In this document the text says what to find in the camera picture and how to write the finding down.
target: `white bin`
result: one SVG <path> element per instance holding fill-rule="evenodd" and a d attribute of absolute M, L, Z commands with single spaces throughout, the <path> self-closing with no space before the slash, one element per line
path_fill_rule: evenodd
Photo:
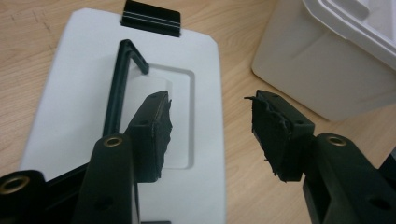
<path fill-rule="evenodd" d="M 252 69 L 330 120 L 396 102 L 396 1 L 279 0 Z"/>

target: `screw hole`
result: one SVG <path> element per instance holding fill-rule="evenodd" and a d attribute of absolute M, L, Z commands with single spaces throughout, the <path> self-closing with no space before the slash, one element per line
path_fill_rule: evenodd
<path fill-rule="evenodd" d="M 335 145 L 335 146 L 338 146 L 338 147 L 344 147 L 344 146 L 347 145 L 346 140 L 344 140 L 344 139 L 342 139 L 342 138 L 339 138 L 339 137 L 335 137 L 335 136 L 329 136 L 329 137 L 327 138 L 327 141 L 328 141 L 329 143 Z"/>
<path fill-rule="evenodd" d="M 104 142 L 106 147 L 116 147 L 122 143 L 122 138 L 120 137 L 110 137 L 107 138 Z"/>
<path fill-rule="evenodd" d="M 5 195 L 5 194 L 17 192 L 20 189 L 26 187 L 29 181 L 30 178 L 26 175 L 18 175 L 11 177 L 0 186 L 0 194 Z"/>

